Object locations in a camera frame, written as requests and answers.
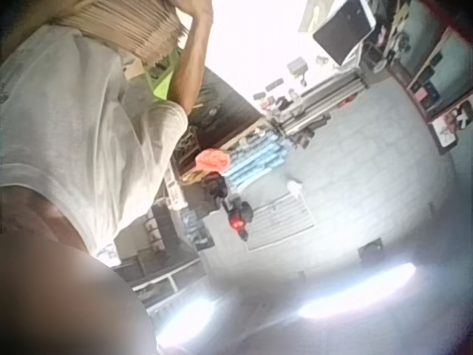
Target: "ceiling light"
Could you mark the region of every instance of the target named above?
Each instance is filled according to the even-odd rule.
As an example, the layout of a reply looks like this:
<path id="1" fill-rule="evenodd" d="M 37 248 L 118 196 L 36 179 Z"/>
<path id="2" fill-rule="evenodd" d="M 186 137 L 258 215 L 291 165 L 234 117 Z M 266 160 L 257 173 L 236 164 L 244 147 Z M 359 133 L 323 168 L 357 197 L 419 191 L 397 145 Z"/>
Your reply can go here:
<path id="1" fill-rule="evenodd" d="M 157 336 L 158 345 L 170 348 L 197 336 L 212 318 L 215 304 L 199 299 L 184 307 Z"/>
<path id="2" fill-rule="evenodd" d="M 299 315 L 304 318 L 324 319 L 366 308 L 396 292 L 414 273 L 415 266 L 411 263 L 392 268 L 352 288 L 308 303 L 301 308 Z"/>

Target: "white shirt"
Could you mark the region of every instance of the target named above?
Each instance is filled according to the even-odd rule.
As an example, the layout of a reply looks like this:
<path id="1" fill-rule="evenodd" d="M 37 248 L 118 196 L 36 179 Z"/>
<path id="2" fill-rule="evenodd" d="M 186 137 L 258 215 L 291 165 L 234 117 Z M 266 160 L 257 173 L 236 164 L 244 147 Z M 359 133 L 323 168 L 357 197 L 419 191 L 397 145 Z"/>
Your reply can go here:
<path id="1" fill-rule="evenodd" d="M 123 108 L 117 51 L 43 26 L 0 68 L 0 186 L 45 196 L 91 254 L 145 214 L 187 117 L 168 101 L 137 119 Z"/>

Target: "green object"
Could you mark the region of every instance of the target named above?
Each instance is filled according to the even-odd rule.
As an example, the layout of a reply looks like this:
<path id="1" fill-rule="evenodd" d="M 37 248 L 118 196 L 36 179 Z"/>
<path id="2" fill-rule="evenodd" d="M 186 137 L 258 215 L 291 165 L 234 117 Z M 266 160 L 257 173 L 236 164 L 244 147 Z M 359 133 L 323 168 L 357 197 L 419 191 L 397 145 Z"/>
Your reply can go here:
<path id="1" fill-rule="evenodd" d="M 152 67 L 145 67 L 145 74 L 148 79 L 149 87 L 151 87 L 153 95 L 156 98 L 160 100 L 166 100 L 168 98 L 169 84 L 171 83 L 172 73 L 174 72 L 178 60 L 179 53 L 177 50 L 173 50 L 173 52 L 166 58 L 168 64 L 167 68 L 159 78 L 153 77 Z"/>

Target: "stack of wooden sticks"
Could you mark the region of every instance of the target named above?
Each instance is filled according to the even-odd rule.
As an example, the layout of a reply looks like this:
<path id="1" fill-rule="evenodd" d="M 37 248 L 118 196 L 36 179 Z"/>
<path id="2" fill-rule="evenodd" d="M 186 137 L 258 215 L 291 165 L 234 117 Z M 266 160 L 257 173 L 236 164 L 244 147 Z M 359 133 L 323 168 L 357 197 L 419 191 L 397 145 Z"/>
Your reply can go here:
<path id="1" fill-rule="evenodd" d="M 165 1 L 80 0 L 54 22 L 153 64 L 170 54 L 185 32 L 175 9 Z"/>

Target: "hand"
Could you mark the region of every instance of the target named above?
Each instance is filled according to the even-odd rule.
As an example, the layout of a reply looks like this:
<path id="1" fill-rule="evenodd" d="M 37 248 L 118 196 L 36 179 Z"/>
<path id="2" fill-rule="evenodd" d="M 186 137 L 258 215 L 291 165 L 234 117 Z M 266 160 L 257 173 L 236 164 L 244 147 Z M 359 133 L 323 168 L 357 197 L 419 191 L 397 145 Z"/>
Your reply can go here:
<path id="1" fill-rule="evenodd" d="M 167 0 L 169 4 L 177 7 L 183 13 L 192 16 L 194 20 L 213 22 L 214 8 L 212 0 Z"/>

